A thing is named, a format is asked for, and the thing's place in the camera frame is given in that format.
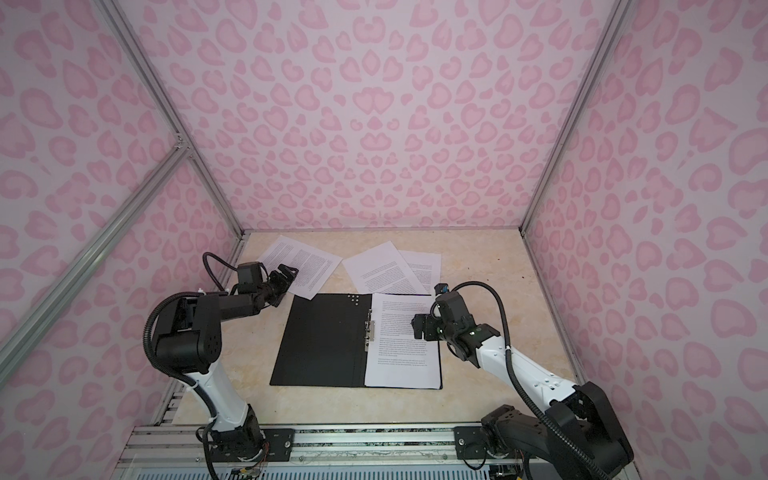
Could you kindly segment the printed paper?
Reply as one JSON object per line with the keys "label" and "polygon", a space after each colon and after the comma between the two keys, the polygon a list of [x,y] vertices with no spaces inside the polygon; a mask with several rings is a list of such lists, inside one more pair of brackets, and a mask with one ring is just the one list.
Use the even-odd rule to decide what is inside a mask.
{"label": "printed paper", "polygon": [[439,390],[442,375],[439,346],[414,337],[411,321],[433,304],[426,295],[374,293],[364,386]]}
{"label": "printed paper", "polygon": [[296,268],[298,274],[289,292],[296,297],[312,300],[334,273],[342,258],[297,240],[280,236],[258,258],[268,270],[280,264]]}
{"label": "printed paper", "polygon": [[426,289],[391,241],[342,261],[359,293],[425,295]]}

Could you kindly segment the black file folder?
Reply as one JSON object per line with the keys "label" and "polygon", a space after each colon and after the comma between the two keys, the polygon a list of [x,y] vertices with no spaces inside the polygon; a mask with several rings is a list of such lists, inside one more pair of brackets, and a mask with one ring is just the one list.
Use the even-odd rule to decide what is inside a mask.
{"label": "black file folder", "polygon": [[321,293],[312,300],[296,297],[270,384],[367,388],[364,324],[373,294]]}

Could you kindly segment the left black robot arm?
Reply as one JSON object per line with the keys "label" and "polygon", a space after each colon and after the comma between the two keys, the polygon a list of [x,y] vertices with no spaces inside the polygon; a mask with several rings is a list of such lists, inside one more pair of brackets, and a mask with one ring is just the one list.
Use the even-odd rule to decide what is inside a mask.
{"label": "left black robot arm", "polygon": [[267,271],[261,262],[243,263],[234,271],[237,282],[230,289],[216,282],[214,292],[179,292],[160,301],[142,333],[150,365],[185,385],[208,413],[197,433],[207,464],[216,455],[255,462],[267,457],[268,441],[254,410],[221,363],[222,323],[277,307],[299,274],[285,264]]}

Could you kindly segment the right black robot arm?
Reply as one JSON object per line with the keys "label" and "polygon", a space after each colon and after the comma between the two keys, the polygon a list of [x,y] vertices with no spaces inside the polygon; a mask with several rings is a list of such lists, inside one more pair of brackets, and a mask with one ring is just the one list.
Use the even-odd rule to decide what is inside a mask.
{"label": "right black robot arm", "polygon": [[509,384],[526,412],[502,405],[477,427],[454,430],[459,459],[479,470],[491,458],[519,461],[528,476],[538,458],[562,479],[612,479],[635,454],[606,393],[595,383],[576,384],[539,365],[511,343],[510,329],[479,324],[459,286],[435,286],[427,314],[411,321],[417,340],[443,341],[458,359]]}

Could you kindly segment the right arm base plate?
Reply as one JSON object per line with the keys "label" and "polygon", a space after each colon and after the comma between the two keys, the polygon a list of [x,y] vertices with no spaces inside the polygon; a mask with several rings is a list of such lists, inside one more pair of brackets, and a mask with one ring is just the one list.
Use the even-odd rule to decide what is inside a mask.
{"label": "right arm base plate", "polygon": [[490,432],[482,426],[454,427],[453,438],[459,460],[488,460],[496,453]]}

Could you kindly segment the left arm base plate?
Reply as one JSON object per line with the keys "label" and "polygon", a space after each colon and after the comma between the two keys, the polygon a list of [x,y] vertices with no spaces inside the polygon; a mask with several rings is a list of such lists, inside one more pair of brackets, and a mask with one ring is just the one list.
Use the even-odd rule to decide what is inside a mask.
{"label": "left arm base plate", "polygon": [[267,428],[262,430],[264,440],[259,447],[251,448],[243,443],[225,446],[222,442],[209,442],[209,455],[216,463],[288,462],[295,441],[296,430],[291,428]]}

